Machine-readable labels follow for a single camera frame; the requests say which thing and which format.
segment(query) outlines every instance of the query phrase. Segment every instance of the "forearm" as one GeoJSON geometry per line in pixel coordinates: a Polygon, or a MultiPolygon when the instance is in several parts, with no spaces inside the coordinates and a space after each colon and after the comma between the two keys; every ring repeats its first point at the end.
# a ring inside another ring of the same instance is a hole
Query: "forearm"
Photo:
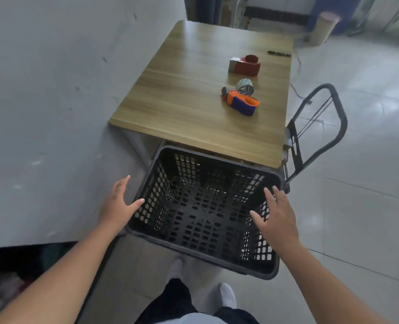
{"type": "Polygon", "coordinates": [[[302,245],[281,254],[317,324],[386,323],[302,245]]]}
{"type": "Polygon", "coordinates": [[[97,227],[13,300],[0,313],[0,324],[74,323],[115,234],[97,227]]]}

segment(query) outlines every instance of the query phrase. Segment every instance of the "person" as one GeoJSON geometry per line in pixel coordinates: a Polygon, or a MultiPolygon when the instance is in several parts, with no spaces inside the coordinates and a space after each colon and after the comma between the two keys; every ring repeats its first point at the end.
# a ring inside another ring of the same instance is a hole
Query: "person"
{"type": "MultiPolygon", "coordinates": [[[[123,195],[129,179],[127,176],[112,187],[97,228],[7,305],[0,312],[0,324],[75,322],[107,247],[144,202],[139,199],[125,204],[123,195]]],[[[255,212],[251,216],[288,267],[317,324],[387,323],[302,246],[287,196],[276,187],[273,192],[274,197],[264,189],[270,210],[267,221],[255,212]]],[[[164,292],[143,311],[137,324],[257,323],[251,314],[236,309],[234,293],[225,283],[219,286],[222,307],[214,316],[197,313],[182,282],[183,264],[181,259],[174,261],[164,292]]]]}

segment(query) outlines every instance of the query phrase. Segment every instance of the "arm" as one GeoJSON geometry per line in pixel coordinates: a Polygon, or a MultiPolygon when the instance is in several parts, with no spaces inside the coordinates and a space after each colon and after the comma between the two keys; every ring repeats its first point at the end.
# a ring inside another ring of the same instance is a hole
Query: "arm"
{"type": "Polygon", "coordinates": [[[251,211],[267,243],[278,253],[299,286],[317,324],[387,323],[316,260],[299,241],[295,214],[287,196],[264,189],[270,217],[251,211]]]}
{"type": "Polygon", "coordinates": [[[108,245],[144,202],[124,203],[129,179],[113,186],[100,212],[99,226],[13,300],[0,313],[0,324],[75,322],[108,245]]]}

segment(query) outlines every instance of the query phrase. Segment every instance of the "black plastic basket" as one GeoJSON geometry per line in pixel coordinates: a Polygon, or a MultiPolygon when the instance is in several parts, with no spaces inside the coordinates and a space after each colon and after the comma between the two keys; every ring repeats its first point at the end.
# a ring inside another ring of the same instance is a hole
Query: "black plastic basket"
{"type": "Polygon", "coordinates": [[[162,147],[127,224],[134,235],[208,263],[272,279],[279,258],[249,214],[268,217],[263,188],[281,188],[280,172],[173,146],[162,147]]]}

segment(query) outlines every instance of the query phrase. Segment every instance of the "pink trash can lid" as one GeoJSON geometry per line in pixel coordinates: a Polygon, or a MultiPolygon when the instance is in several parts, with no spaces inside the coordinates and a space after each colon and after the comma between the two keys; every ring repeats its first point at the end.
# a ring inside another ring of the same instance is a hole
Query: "pink trash can lid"
{"type": "Polygon", "coordinates": [[[332,21],[332,22],[336,22],[336,23],[341,21],[341,19],[342,19],[337,14],[329,12],[329,11],[324,11],[324,12],[320,13],[320,16],[324,20],[332,21]]]}

